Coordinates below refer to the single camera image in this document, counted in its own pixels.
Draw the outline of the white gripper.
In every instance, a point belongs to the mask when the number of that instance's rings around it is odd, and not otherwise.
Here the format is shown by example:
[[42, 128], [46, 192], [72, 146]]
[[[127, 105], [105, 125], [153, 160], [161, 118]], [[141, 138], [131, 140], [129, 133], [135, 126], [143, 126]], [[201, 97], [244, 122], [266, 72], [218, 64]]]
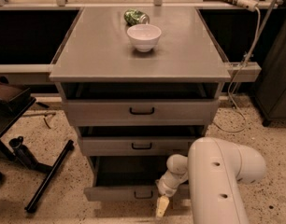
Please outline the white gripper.
[[159, 179], [155, 181], [158, 188], [159, 197], [156, 205], [156, 216], [163, 217], [169, 205], [169, 198], [174, 196], [180, 184], [188, 180], [188, 173], [176, 174], [166, 171]]

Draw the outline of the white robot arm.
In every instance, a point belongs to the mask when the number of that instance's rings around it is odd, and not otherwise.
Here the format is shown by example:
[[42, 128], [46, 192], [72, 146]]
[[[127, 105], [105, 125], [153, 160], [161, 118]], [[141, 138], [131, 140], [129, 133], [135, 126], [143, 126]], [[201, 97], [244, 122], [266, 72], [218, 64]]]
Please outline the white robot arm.
[[180, 184], [189, 183], [193, 224], [249, 224], [238, 185], [265, 177], [266, 163], [256, 149], [218, 138], [195, 140], [186, 156], [174, 154], [156, 181], [156, 216], [162, 217]]

